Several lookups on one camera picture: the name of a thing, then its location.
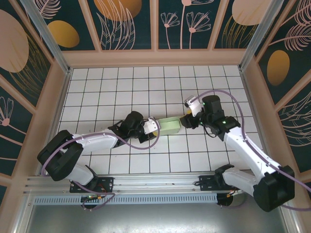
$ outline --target dark teal wallpaper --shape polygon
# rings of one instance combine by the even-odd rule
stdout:
[[[274,103],[311,69],[311,2],[297,0],[259,61]]]
[[[207,49],[219,3],[159,0],[159,49]]]
[[[0,75],[36,106],[51,64],[8,0],[0,22]]]
[[[262,42],[259,44],[256,52],[255,52],[255,56],[258,55],[258,53],[260,52],[263,44],[266,42],[266,39],[268,37],[268,35],[271,33],[272,29],[274,28],[276,22],[278,21],[278,19],[280,18],[281,14],[283,13],[284,11],[284,8],[286,7],[286,5],[288,4],[289,0],[284,0],[283,4],[282,4],[282,7],[280,9],[280,11],[278,12],[278,14],[276,15],[275,19],[273,20],[271,26],[270,26],[270,29],[268,30],[268,32],[266,33],[265,37],[263,38]]]
[[[32,117],[0,87],[0,173],[12,175]]]
[[[6,191],[6,187],[0,185],[0,207],[1,207],[1,204],[2,204],[2,200],[4,198],[5,191]]]
[[[300,172],[311,169],[311,83],[303,88],[278,115]]]
[[[229,0],[215,49],[245,49],[268,5],[263,0]]]
[[[87,0],[103,50],[151,49],[149,0]]]
[[[95,50],[78,0],[34,2],[62,51]]]

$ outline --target flower drawing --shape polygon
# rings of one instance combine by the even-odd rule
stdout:
[[[190,32],[189,49],[191,49],[192,33],[210,30],[211,24],[209,24],[208,22],[208,13],[197,13],[195,17],[193,17],[193,12],[187,13],[187,24]]]
[[[169,46],[169,49],[171,49],[167,29],[169,27],[178,26],[180,24],[180,21],[178,20],[176,13],[168,13],[167,15],[166,15],[166,13],[162,13],[161,19],[162,19],[162,22],[164,24],[165,31],[166,31],[167,44]]]

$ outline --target light green block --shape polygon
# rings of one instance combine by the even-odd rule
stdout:
[[[181,116],[174,116],[164,119],[159,119],[158,122],[160,124],[160,135],[171,135],[174,133],[178,133],[181,127],[179,119]]]

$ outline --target white tile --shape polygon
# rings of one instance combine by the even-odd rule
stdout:
[[[130,166],[130,155],[112,155],[110,158],[109,174],[128,174]]]
[[[79,120],[96,120],[97,106],[81,107]]]
[[[194,77],[194,69],[192,66],[179,67],[179,75],[181,77]]]
[[[64,107],[62,121],[78,121],[81,107]]]
[[[204,134],[202,126],[196,127],[195,129],[186,129],[187,134]]]
[[[214,171],[223,165],[229,164],[228,155],[226,151],[209,152],[208,156],[211,171]]]
[[[87,80],[84,92],[100,92],[102,80]]]
[[[180,78],[165,78],[166,90],[180,90]]]
[[[121,67],[119,68],[118,79],[132,79],[133,67]]]
[[[235,151],[228,151],[229,162],[239,170],[250,169],[246,162]]]
[[[225,71],[223,66],[209,66],[209,72],[211,77],[225,76]]]
[[[166,78],[179,77],[178,67],[164,67],[164,77]]]
[[[145,105],[132,105],[132,111],[139,112],[143,115],[144,119],[148,119],[149,117],[149,106]]]
[[[99,106],[96,120],[113,120],[115,106]]]
[[[85,80],[87,76],[87,68],[86,69],[74,69],[72,73],[71,80]]]
[[[109,174],[109,155],[96,155],[92,156],[90,167],[96,174],[107,175]]]
[[[95,129],[95,121],[79,121],[77,134],[93,133]]]
[[[189,153],[191,171],[210,171],[207,152]]]
[[[244,88],[241,77],[228,77],[229,88]]]
[[[95,125],[95,132],[103,131],[112,125],[112,120],[97,120]]]
[[[156,139],[150,140],[150,145],[155,142]],[[167,136],[160,136],[158,142],[150,148],[150,153],[168,153],[169,152],[169,144]]]
[[[165,104],[152,104],[149,105],[150,116],[156,119],[166,118],[166,105]]]
[[[165,103],[165,91],[150,91],[149,103],[150,104]]]
[[[244,89],[231,89],[230,92],[237,99],[238,102],[248,101]]]
[[[196,81],[195,78],[181,78],[181,89],[182,90],[196,90]]]
[[[169,154],[150,154],[150,172],[170,172]]]
[[[196,77],[210,77],[208,66],[194,66]]]
[[[196,84],[198,86],[198,89],[213,89],[210,77],[196,78]]]
[[[58,131],[67,130],[69,133],[76,133],[77,125],[77,121],[60,122]]]
[[[131,154],[130,173],[149,173],[149,155]]]
[[[238,66],[224,66],[226,76],[240,76]]]
[[[181,91],[166,91],[166,103],[182,103]]]
[[[182,90],[183,102],[190,96],[198,96],[198,90]]]
[[[148,78],[148,67],[134,67],[134,78]]]
[[[164,90],[164,78],[149,79],[149,90],[151,91]]]
[[[184,115],[183,104],[174,103],[167,104],[167,117],[178,117]]]
[[[125,120],[128,114],[132,111],[131,105],[118,105],[115,109],[114,120]]]
[[[68,93],[65,106],[81,106],[83,93]]]
[[[102,79],[104,68],[90,68],[88,69],[87,79]]]
[[[94,106],[98,105],[99,92],[84,93],[82,106]]]
[[[122,145],[120,147],[112,148],[112,154],[130,154],[130,147],[128,145]]]
[[[233,103],[222,103],[222,109],[224,110],[226,117],[236,117]]]
[[[230,93],[229,89],[222,89],[222,90],[225,91],[225,92]],[[224,103],[224,102],[232,102],[233,101],[232,98],[229,95],[227,95],[226,93],[215,91],[215,95],[219,96],[220,102],[222,102],[222,103]]]
[[[185,135],[169,135],[170,152],[187,152],[187,137]]]
[[[226,77],[212,77],[214,89],[227,89],[229,88]]]
[[[170,153],[171,172],[190,171],[188,153]]]
[[[247,102],[240,102],[239,105],[240,105],[240,107],[242,109],[242,113],[243,113],[244,117],[251,117],[253,115],[251,107],[249,106],[249,103],[247,103]],[[239,108],[238,108],[236,103],[234,103],[234,108],[235,108],[235,110],[237,112],[237,116],[240,117],[241,114],[240,114]]]
[[[146,148],[149,147],[149,141],[140,143],[138,138],[132,138],[129,143],[131,143],[131,145],[138,147],[138,148]],[[139,150],[136,148],[130,148],[130,153],[131,154],[149,154],[149,149],[146,150]]]
[[[118,68],[104,68],[103,79],[118,78]]]
[[[90,159],[91,159],[91,156],[89,156],[89,155],[80,156],[78,161],[77,161],[77,164],[80,166],[85,166],[85,165],[89,166]]]
[[[99,96],[99,105],[114,105],[116,101],[116,92],[101,92]]]
[[[117,91],[132,91],[133,79],[120,79],[117,82]]]
[[[163,67],[149,67],[149,78],[163,78]]]
[[[148,79],[133,79],[133,91],[146,91],[148,88]]]
[[[132,92],[122,91],[117,92],[116,105],[132,104]]]
[[[211,138],[210,136],[206,136],[207,142],[207,150],[210,151],[225,151],[225,143],[221,141],[218,137]]]
[[[68,92],[84,92],[84,87],[86,85],[85,80],[73,80],[70,81],[70,86]]]
[[[187,135],[189,152],[207,152],[204,134]]]
[[[262,150],[262,145],[258,133],[248,133],[247,136]]]
[[[241,117],[238,117],[238,122],[240,124],[242,124]],[[245,122],[245,132],[246,133],[256,133],[257,132],[256,124],[255,124],[255,121],[254,121],[252,116],[244,117],[244,122]]]
[[[148,91],[133,91],[133,104],[148,104],[149,92]]]
[[[101,91],[116,91],[117,90],[117,80],[102,80]]]

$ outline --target white grid floor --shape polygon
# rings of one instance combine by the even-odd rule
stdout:
[[[90,133],[106,129],[132,111],[146,119],[182,116],[187,113],[183,100],[210,89],[230,92],[240,102],[249,137],[261,147],[259,135],[237,66],[120,67],[75,69],[70,81],[60,130]],[[237,117],[232,99],[220,96],[226,116]],[[140,144],[146,147],[153,140]],[[97,174],[214,171],[227,163],[249,169],[229,146],[218,138],[182,127],[176,135],[161,136],[149,150],[123,145],[83,155],[79,164],[89,165]]]

